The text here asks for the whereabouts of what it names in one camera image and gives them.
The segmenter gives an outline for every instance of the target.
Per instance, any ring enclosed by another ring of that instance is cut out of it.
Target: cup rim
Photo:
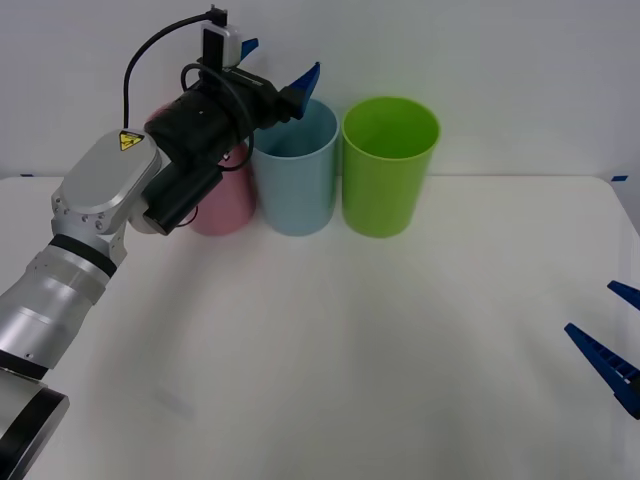
[[[417,155],[414,155],[412,157],[402,157],[402,158],[379,157],[378,155],[373,155],[373,154],[371,154],[369,152],[365,152],[361,148],[357,147],[351,141],[351,139],[347,136],[347,131],[346,131],[345,127],[344,127],[344,124],[345,124],[345,122],[347,120],[347,117],[349,116],[349,114],[351,112],[353,112],[353,110],[358,108],[360,105],[363,105],[363,104],[365,104],[367,102],[371,102],[371,101],[374,101],[374,100],[381,100],[381,99],[403,100],[405,102],[413,103],[414,105],[417,105],[418,107],[420,107],[423,110],[425,110],[433,118],[433,120],[436,123],[436,127],[438,128],[438,135],[436,137],[436,141],[433,142],[433,144],[429,148],[427,148],[424,152],[420,152]],[[405,162],[405,161],[415,160],[417,158],[423,157],[427,153],[431,152],[436,147],[438,142],[440,142],[440,134],[442,133],[442,127],[440,126],[440,121],[438,120],[438,117],[436,116],[435,113],[433,113],[433,111],[431,109],[425,107],[422,103],[420,103],[420,102],[418,102],[416,100],[413,100],[411,98],[395,96],[395,95],[379,95],[379,96],[375,96],[375,97],[369,97],[369,98],[366,98],[365,100],[362,100],[361,102],[356,103],[351,108],[349,108],[349,110],[347,110],[347,113],[344,114],[344,117],[342,118],[342,123],[341,123],[340,127],[342,129],[342,138],[344,138],[344,140],[351,146],[351,148],[356,150],[358,153],[361,153],[362,155],[365,155],[366,157],[373,158],[375,160],[383,160],[385,162]]]
[[[311,153],[307,153],[306,155],[300,155],[298,157],[278,157],[276,155],[271,155],[269,153],[263,152],[262,150],[260,150],[258,147],[254,147],[254,150],[257,152],[260,152],[260,155],[264,155],[267,158],[272,158],[274,160],[282,160],[282,161],[292,161],[292,160],[304,160],[308,157],[312,157],[314,155],[317,155],[318,153],[324,152],[327,148],[329,148],[331,145],[335,144],[336,139],[338,138],[338,135],[340,134],[341,128],[342,128],[342,123],[340,123],[340,119],[338,118],[338,115],[336,115],[336,112],[333,110],[333,108],[331,108],[329,105],[327,105],[326,103],[316,99],[316,98],[310,98],[309,99],[309,103],[311,102],[315,102],[315,103],[319,103],[320,105],[326,107],[331,114],[333,115],[334,120],[336,121],[336,131],[333,134],[333,137],[331,137],[331,140],[329,140],[327,142],[327,144],[322,147],[319,148],[318,150],[311,152]]]

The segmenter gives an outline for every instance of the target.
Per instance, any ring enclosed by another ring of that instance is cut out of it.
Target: white wall
[[[323,62],[339,113],[373,94],[440,117],[432,173],[597,174],[640,154],[638,0],[226,0],[258,36],[247,69],[284,85]],[[0,174],[61,173],[121,125],[132,53],[201,0],[3,0]],[[132,126],[180,93],[199,29],[134,72]]]

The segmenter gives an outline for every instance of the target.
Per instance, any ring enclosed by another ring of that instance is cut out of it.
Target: green cup
[[[375,97],[342,122],[342,210],[370,237],[390,237],[409,223],[440,136],[435,115],[413,100]]]

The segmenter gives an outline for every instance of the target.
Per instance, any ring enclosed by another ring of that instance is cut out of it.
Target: plastic cup
[[[349,110],[342,131],[345,221],[370,237],[402,232],[440,136],[438,120],[413,100],[376,97]]]
[[[247,146],[241,143],[222,165],[232,167],[245,158]],[[244,227],[256,210],[255,191],[249,165],[225,172],[222,180],[198,204],[198,215],[191,228],[202,235],[228,235]]]
[[[336,187],[335,113],[310,100],[302,120],[255,133],[252,164],[265,220],[284,235],[309,235],[333,215]]]

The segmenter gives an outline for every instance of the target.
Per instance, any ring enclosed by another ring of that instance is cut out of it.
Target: yellow warning label
[[[120,132],[120,150],[123,152],[125,150],[128,150],[134,145],[137,145],[138,143],[140,143],[143,138],[144,138],[144,135],[139,135],[133,132],[125,132],[124,130],[122,130]]]

